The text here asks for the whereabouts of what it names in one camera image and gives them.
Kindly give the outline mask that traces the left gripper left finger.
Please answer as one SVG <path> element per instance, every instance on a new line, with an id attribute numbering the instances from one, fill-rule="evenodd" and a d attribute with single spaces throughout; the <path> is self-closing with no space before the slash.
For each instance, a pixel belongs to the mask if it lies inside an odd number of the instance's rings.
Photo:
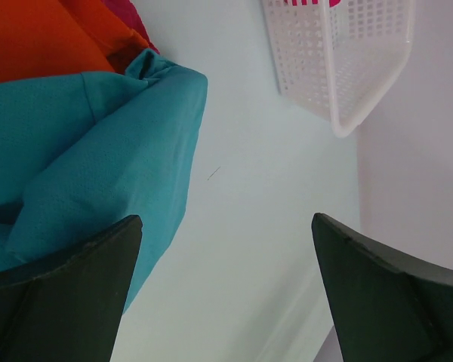
<path id="1" fill-rule="evenodd" d="M 0 271 L 0 361 L 108 361 L 142 238 L 131 215 Z"/>

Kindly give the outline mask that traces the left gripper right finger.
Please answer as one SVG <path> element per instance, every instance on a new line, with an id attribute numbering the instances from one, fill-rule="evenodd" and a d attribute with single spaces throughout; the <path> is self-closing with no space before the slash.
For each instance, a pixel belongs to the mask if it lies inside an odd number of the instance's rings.
<path id="1" fill-rule="evenodd" d="M 345 361 L 453 361 L 453 270 L 324 213 L 311 229 Z"/>

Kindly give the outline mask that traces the teal t shirt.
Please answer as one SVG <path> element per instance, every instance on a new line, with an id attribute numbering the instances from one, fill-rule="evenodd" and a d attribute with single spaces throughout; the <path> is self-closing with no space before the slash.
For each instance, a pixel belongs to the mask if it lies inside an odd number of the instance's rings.
<path id="1" fill-rule="evenodd" d="M 125 70 L 0 84 L 0 272 L 130 215 L 132 303 L 182 222 L 208 79 L 153 51 Z"/>

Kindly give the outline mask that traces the white plastic basket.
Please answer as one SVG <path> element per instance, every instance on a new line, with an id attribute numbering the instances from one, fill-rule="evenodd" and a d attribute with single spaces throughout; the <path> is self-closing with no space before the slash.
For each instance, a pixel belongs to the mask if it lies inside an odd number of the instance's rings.
<path id="1" fill-rule="evenodd" d="M 280 94 L 326 120 L 337 137 L 350 135 L 405 68 L 416 3 L 261 4 Z"/>

